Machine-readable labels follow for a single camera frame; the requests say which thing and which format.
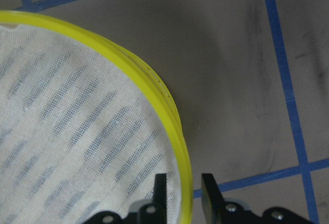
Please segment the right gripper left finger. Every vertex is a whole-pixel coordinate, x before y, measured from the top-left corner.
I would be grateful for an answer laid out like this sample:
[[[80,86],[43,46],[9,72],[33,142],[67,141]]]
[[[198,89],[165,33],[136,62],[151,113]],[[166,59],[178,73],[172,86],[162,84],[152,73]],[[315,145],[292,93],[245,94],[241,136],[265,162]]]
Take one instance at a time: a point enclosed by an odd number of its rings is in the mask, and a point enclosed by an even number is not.
[[[156,174],[153,195],[135,201],[129,208],[128,223],[167,223],[167,175]]]

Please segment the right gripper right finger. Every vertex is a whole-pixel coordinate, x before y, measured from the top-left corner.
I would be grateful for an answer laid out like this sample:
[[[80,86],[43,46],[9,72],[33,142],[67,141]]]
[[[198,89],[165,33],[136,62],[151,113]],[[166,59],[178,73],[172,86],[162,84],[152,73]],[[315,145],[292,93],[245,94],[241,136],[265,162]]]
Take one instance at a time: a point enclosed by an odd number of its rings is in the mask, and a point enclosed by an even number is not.
[[[201,200],[206,223],[253,223],[253,214],[242,202],[224,198],[210,173],[201,175]]]

